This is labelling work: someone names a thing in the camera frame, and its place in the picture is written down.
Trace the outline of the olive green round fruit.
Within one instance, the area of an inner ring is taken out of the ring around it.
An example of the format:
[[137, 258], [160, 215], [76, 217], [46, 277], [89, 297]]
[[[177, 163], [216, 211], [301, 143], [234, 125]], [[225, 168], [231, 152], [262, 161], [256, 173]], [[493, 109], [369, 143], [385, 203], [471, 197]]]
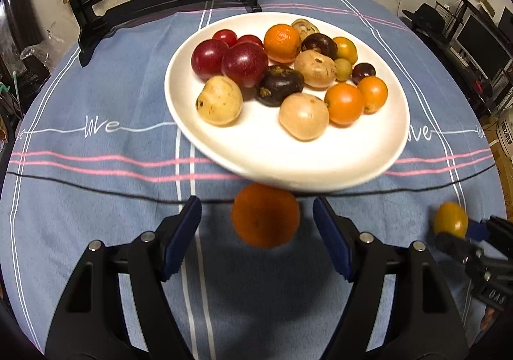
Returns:
[[468, 215], [459, 204], [446, 202], [440, 205], [432, 222], [435, 235], [447, 232], [464, 239], [469, 227]]

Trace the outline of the orange tangerine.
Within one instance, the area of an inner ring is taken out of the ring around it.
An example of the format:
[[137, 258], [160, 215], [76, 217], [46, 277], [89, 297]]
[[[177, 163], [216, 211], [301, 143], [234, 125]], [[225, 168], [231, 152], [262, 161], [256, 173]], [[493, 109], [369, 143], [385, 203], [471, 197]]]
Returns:
[[301, 46], [300, 34], [291, 25], [276, 24], [264, 35], [264, 50], [269, 59], [277, 63], [293, 62], [299, 55]]
[[291, 192], [253, 183], [234, 200], [231, 223], [247, 245], [273, 249], [288, 244], [300, 224], [300, 206]]

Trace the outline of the small dark red plum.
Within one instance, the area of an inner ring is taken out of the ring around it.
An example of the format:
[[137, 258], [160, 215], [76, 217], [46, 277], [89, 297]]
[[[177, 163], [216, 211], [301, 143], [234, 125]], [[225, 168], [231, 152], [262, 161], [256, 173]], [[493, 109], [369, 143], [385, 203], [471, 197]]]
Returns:
[[373, 65], [367, 62], [358, 63], [353, 67], [351, 79], [358, 85], [359, 82], [369, 76], [375, 76], [376, 69]]

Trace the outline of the small olive green fruit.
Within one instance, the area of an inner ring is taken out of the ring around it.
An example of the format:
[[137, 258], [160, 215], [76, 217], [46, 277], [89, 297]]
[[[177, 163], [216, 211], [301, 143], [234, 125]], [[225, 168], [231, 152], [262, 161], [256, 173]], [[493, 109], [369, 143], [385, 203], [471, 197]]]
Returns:
[[350, 61], [345, 58], [338, 58], [335, 60], [336, 65], [336, 79], [340, 82], [349, 80], [352, 76], [353, 66]]

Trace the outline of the yellow spotted loquat fruit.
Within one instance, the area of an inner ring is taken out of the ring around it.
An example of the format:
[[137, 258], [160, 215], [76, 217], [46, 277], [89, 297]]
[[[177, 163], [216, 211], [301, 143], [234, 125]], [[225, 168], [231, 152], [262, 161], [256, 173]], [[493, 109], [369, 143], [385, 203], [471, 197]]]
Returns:
[[243, 94], [239, 86], [222, 75], [208, 79], [196, 100], [199, 116], [213, 126], [230, 125], [239, 117], [242, 108]]

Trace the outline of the brown mangosteen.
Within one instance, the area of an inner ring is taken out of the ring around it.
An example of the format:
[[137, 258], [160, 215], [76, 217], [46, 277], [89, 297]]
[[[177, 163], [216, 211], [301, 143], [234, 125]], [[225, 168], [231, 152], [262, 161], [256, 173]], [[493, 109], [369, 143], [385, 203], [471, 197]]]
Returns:
[[308, 35], [302, 42], [302, 51], [313, 50], [333, 61], [337, 59], [337, 43], [326, 34], [315, 33]]

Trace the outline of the dark purple mangosteen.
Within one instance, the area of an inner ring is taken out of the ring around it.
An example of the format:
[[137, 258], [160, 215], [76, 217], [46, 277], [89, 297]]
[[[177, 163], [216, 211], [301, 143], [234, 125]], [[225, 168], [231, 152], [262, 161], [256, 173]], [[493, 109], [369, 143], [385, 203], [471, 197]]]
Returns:
[[295, 69], [274, 65], [268, 67], [256, 86], [256, 99], [266, 106], [276, 107], [291, 94], [303, 91], [304, 77]]

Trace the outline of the large dark red plum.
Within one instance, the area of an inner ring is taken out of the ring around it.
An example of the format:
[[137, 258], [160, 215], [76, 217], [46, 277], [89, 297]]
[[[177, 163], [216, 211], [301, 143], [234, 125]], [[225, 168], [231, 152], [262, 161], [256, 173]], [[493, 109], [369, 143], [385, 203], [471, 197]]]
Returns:
[[242, 42], [230, 47], [222, 60], [222, 73], [241, 88], [253, 88], [269, 67], [265, 50], [256, 43]]

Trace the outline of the small red cherry tomato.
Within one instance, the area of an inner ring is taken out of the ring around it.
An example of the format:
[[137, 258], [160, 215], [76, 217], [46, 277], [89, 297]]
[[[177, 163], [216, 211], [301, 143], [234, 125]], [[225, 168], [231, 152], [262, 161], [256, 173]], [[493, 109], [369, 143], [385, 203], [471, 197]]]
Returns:
[[237, 34], [230, 29], [221, 29], [216, 31], [215, 34], [212, 36], [213, 40], [220, 40], [224, 43], [226, 43], [228, 46], [234, 46], [237, 44]]

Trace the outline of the smooth orange fruit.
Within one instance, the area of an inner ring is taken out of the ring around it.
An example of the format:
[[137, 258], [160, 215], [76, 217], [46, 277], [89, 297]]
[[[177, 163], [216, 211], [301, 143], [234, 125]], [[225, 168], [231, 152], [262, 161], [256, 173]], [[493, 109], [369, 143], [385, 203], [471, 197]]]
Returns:
[[324, 97], [331, 122], [338, 126], [351, 126], [364, 113], [364, 97], [349, 83], [337, 83]]

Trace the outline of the tan spotted fruit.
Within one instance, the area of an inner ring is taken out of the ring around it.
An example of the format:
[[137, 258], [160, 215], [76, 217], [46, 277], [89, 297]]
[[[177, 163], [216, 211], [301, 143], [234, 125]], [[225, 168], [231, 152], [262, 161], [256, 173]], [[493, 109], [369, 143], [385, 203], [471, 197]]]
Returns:
[[300, 18], [292, 22], [291, 27], [297, 30], [301, 40], [305, 40], [308, 36], [312, 34], [319, 33], [319, 29], [310, 21], [304, 18]]

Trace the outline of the blue striped tablecloth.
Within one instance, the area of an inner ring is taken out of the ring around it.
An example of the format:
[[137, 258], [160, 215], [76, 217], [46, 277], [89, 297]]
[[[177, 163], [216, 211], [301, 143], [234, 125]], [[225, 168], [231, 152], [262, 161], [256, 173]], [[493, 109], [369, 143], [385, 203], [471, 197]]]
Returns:
[[[371, 46], [409, 101], [410, 129], [395, 165], [331, 199], [337, 213], [392, 245], [430, 243], [447, 201], [473, 219], [506, 213], [488, 142], [436, 57], [371, 0], [258, 0], [263, 10], [329, 22]], [[240, 240], [231, 203], [243, 188], [174, 125], [166, 67], [194, 32], [241, 13], [221, 2], [128, 25], [101, 41], [87, 66], [73, 47], [26, 112], [1, 197], [1, 267], [22, 331], [43, 349], [58, 300], [89, 242], [131, 242], [196, 195], [204, 214], [181, 270], [164, 284], [198, 359], [317, 359], [350, 286], [335, 272], [300, 202], [294, 239], [275, 250]]]

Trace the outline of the computer monitor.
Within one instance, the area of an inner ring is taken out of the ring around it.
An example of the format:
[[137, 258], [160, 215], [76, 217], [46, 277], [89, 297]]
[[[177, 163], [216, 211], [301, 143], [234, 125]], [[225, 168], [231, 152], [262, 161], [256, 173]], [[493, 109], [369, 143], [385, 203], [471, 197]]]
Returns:
[[512, 63], [512, 54], [506, 46], [474, 14], [464, 22], [456, 42], [488, 80], [493, 80]]

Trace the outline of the black hat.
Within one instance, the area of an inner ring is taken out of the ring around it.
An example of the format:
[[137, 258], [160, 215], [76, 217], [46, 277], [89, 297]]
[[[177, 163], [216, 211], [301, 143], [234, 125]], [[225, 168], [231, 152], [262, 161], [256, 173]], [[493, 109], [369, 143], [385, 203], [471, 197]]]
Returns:
[[411, 21], [413, 28], [427, 28], [442, 33], [446, 22], [434, 7], [423, 3], [415, 12], [403, 9], [402, 13]]

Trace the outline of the white round plate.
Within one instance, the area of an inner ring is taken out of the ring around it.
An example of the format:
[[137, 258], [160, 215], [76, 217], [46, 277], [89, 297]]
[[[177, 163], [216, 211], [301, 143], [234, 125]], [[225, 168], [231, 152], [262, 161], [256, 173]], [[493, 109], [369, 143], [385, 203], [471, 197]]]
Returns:
[[256, 86], [240, 88], [243, 108], [228, 126], [213, 126], [196, 109], [205, 82], [223, 75], [222, 60], [230, 47], [212, 36], [221, 29], [237, 37], [253, 34], [264, 43], [276, 24], [291, 25], [290, 13], [249, 13], [203, 28], [177, 49], [164, 77], [167, 107], [178, 128], [202, 154], [226, 170], [249, 180], [302, 192], [335, 192], [366, 183], [397, 161], [409, 134], [409, 104], [403, 87], [383, 54], [356, 40], [357, 60], [376, 75], [355, 86], [364, 97], [364, 113], [351, 126], [331, 122], [324, 97], [337, 83], [336, 65], [313, 50], [301, 51], [293, 62], [277, 63], [300, 72], [303, 91], [271, 107], [256, 98]]

